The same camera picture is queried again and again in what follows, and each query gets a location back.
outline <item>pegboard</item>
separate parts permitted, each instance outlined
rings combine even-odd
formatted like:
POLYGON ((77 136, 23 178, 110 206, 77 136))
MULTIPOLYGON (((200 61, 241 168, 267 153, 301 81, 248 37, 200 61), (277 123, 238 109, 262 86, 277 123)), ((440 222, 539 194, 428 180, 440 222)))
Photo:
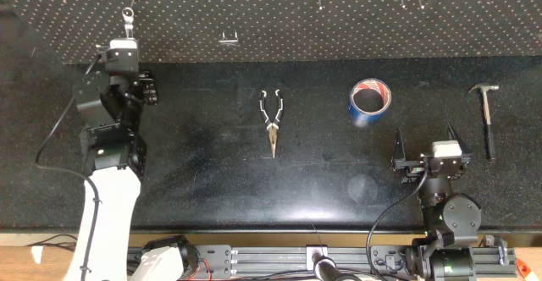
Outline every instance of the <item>pegboard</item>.
MULTIPOLYGON (((129 0, 6 0, 64 63, 124 36, 129 0)), ((142 62, 542 54, 542 0, 141 0, 142 62), (239 46, 222 46, 237 32, 239 46)))

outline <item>wrench head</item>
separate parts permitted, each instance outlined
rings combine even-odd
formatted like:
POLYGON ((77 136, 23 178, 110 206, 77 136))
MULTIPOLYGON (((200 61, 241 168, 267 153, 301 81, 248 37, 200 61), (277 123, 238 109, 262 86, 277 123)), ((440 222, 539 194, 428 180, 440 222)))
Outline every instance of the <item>wrench head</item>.
POLYGON ((478 83, 477 85, 473 86, 473 88, 471 88, 471 90, 468 92, 474 91, 476 89, 480 89, 481 92, 497 91, 499 89, 499 86, 491 85, 489 83, 478 83))

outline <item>roll of tape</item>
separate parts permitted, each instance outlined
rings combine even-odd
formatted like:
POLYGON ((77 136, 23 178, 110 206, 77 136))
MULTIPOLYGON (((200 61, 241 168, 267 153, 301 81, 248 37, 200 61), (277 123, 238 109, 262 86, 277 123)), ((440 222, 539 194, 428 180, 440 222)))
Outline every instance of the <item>roll of tape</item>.
POLYGON ((348 107, 350 115, 353 118, 354 125, 362 128, 369 123, 377 121, 384 112, 388 109, 391 103, 391 91, 390 88, 382 81, 378 79, 365 79, 356 84, 350 92, 350 106, 348 107), (382 101, 384 103, 383 107, 375 112, 363 111, 360 107, 354 102, 354 95, 356 95, 361 90, 373 90, 377 91, 382 96, 382 101))

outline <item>orange object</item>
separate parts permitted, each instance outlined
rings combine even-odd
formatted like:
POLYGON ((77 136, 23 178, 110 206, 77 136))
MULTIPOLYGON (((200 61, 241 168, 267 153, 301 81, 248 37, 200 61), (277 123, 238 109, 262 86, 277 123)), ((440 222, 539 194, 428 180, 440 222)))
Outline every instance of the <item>orange object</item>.
POLYGON ((525 279, 525 281, 539 281, 538 277, 533 273, 531 268, 521 259, 516 259, 517 271, 525 279))

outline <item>black tabletop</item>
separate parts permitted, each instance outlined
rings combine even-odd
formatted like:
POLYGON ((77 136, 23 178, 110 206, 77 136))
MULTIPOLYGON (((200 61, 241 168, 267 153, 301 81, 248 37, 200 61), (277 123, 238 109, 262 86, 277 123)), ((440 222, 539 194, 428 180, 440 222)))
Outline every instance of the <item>black tabletop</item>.
MULTIPOLYGON (((0 88, 0 227, 76 231, 83 184, 32 165, 42 139, 71 96, 80 68, 12 64, 0 88), (53 73, 57 70, 62 75, 53 73)), ((414 188, 390 170, 395 130, 407 157, 446 140, 452 123, 473 150, 468 174, 453 184, 483 208, 482 230, 541 231, 542 58, 425 58, 296 63, 142 64, 160 103, 146 107, 141 135, 147 169, 132 217, 134 231, 367 231, 414 188), (378 78, 391 89, 383 118, 364 129, 348 113, 351 88, 378 78), (485 159, 478 93, 489 94, 498 153, 485 159), (281 89, 284 117, 277 157, 258 107, 260 90, 281 89)), ((274 109, 270 100, 268 109, 274 109)), ((75 108, 44 162, 82 163, 83 122, 75 108)), ((415 200, 396 208, 383 231, 422 229, 415 200)))

